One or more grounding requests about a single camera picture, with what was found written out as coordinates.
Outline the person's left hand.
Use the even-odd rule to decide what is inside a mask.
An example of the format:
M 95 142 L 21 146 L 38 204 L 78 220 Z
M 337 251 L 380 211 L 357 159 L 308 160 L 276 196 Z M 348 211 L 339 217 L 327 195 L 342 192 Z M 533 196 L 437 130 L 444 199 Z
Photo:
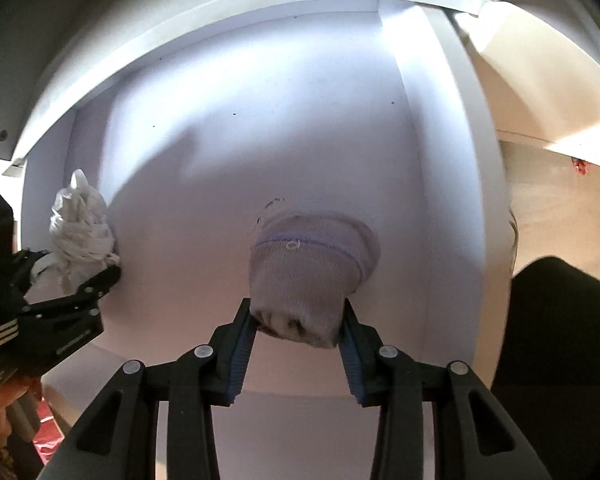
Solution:
M 8 437 L 12 434 L 6 408 L 20 399 L 27 392 L 38 393 L 41 379 L 38 377 L 18 376 L 12 377 L 0 387 L 0 448 L 7 444 Z

